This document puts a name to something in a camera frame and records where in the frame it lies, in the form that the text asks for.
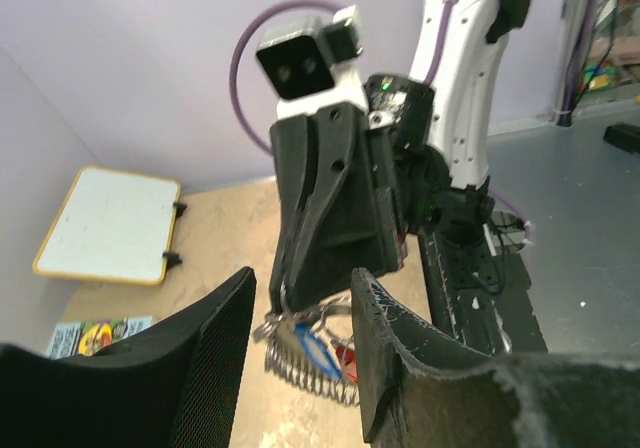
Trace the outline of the metal keyring organizer with rings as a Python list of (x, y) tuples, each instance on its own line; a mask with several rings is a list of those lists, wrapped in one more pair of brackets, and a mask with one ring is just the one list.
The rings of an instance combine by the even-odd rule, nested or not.
[(326, 300), (299, 313), (268, 313), (252, 333), (266, 345), (264, 371), (309, 394), (345, 406), (360, 404), (353, 336), (330, 327), (351, 316), (351, 297)]

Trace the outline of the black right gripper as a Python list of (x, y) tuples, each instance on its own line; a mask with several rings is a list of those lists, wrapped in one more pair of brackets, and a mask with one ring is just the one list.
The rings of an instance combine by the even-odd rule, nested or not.
[(301, 312), (347, 289), (355, 268), (399, 271), (408, 254), (405, 190), (391, 130), (339, 103), (270, 129), (280, 233), (271, 311)]

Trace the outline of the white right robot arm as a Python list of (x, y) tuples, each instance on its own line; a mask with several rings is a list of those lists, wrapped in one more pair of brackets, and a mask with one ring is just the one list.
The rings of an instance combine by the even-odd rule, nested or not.
[(348, 289), (356, 269), (403, 267), (408, 235), (451, 223), (486, 189), (501, 57), (531, 0), (423, 0), (407, 75), (362, 78), (356, 8), (267, 35), (256, 57), (278, 95), (270, 130), (280, 234), (274, 314)]

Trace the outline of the red key tag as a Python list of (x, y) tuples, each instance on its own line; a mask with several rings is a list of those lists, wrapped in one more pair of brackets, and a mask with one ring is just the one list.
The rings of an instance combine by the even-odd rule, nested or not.
[(342, 371), (343, 378), (349, 383), (358, 384), (355, 351), (338, 342), (333, 342), (332, 346)]

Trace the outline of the blue key tag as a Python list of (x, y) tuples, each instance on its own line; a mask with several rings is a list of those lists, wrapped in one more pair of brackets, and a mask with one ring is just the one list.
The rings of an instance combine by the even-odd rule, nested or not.
[(303, 323), (295, 325), (294, 334), (312, 365), (332, 381), (342, 380), (342, 371), (334, 361), (327, 344)]

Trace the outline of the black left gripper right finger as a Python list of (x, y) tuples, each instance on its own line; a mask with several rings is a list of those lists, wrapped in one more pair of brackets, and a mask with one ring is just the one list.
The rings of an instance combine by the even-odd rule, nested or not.
[(635, 357), (488, 356), (352, 274), (364, 441), (373, 447), (635, 447)]

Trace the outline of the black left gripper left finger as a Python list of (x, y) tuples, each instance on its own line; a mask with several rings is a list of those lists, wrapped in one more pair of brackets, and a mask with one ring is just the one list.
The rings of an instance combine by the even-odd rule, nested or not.
[(243, 267), (92, 356), (53, 360), (2, 345), (2, 446), (228, 446), (255, 292)]

